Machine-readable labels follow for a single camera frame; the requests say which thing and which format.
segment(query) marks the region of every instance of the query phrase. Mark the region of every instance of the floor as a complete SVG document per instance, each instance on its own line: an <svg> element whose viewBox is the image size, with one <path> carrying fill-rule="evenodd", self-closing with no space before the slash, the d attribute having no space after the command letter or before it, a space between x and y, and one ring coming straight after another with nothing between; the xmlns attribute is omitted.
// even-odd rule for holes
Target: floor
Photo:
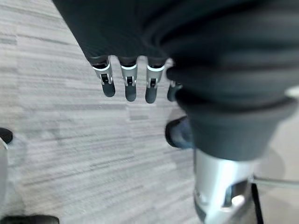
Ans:
<svg viewBox="0 0 299 224"><path fill-rule="evenodd" d="M116 94L106 98L51 1L1 0L0 126L15 133L2 214L50 214L63 224L199 223L192 151L164 140L165 123L183 115L166 99L169 82L164 76L156 102L146 104L141 57L137 99L129 103L113 57L112 67ZM279 130L262 175L299 179L298 142L290 132L299 116L293 121ZM286 138L293 141L283 145ZM291 152L285 156L286 147ZM275 164L277 170L269 168ZM299 199L289 190L263 189L265 216L271 220L266 223L284 223L283 217L297 214L299 200L277 196L286 192ZM236 223L254 223L252 211L251 206Z"/></svg>

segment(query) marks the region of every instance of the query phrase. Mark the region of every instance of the silver metal base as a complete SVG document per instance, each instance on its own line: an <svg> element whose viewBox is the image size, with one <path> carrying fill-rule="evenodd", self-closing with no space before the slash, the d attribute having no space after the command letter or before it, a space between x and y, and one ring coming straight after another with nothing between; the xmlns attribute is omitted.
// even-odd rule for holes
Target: silver metal base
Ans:
<svg viewBox="0 0 299 224"><path fill-rule="evenodd" d="M258 161L230 161L212 157L199 149L194 153L194 200L205 224L226 223L245 203L246 192L228 193L238 183L253 178Z"/></svg>

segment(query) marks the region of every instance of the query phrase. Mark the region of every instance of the dark gray fabric sleeve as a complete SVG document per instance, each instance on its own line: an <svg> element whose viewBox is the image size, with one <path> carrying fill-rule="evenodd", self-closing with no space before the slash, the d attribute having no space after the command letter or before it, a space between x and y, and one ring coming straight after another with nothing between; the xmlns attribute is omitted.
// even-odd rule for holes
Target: dark gray fabric sleeve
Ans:
<svg viewBox="0 0 299 224"><path fill-rule="evenodd" d="M53 0L88 61L101 55L172 58L197 148L245 161L260 156L296 109L297 0Z"/></svg>

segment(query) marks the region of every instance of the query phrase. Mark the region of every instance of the robotic finger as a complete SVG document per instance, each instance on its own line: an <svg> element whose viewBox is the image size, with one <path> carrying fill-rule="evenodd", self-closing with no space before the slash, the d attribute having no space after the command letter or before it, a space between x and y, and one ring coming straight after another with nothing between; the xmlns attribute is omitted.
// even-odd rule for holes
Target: robotic finger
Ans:
<svg viewBox="0 0 299 224"><path fill-rule="evenodd" d="M157 97L158 83L161 80L163 70L165 69L165 60L153 61L149 58L146 69L146 92L145 100L147 103L152 104Z"/></svg>
<svg viewBox="0 0 299 224"><path fill-rule="evenodd" d="M176 92L181 89L183 86L180 83L177 83L175 81L171 81L169 88L168 88L168 92L167 92L167 99L171 102L175 101L175 95Z"/></svg>
<svg viewBox="0 0 299 224"><path fill-rule="evenodd" d="M121 74L125 84L125 96L127 101L132 102L136 99L137 57L118 57L118 59L121 63Z"/></svg>
<svg viewBox="0 0 299 224"><path fill-rule="evenodd" d="M107 97L115 95L113 73L109 58L104 58L100 63L92 65L97 77L101 80L103 92Z"/></svg>

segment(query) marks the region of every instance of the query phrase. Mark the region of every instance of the robotic hand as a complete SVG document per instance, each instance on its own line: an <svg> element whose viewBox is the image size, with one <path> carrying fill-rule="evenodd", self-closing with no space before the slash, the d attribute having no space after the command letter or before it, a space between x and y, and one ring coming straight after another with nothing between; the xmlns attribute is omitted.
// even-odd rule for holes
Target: robotic hand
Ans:
<svg viewBox="0 0 299 224"><path fill-rule="evenodd" d="M168 98L179 89L194 137L196 211L206 224L229 220L279 121L297 107L285 91L299 84L298 1L53 2L108 97L109 55L119 58L128 101L136 98L136 59L148 57L148 103L165 60L174 61Z"/></svg>

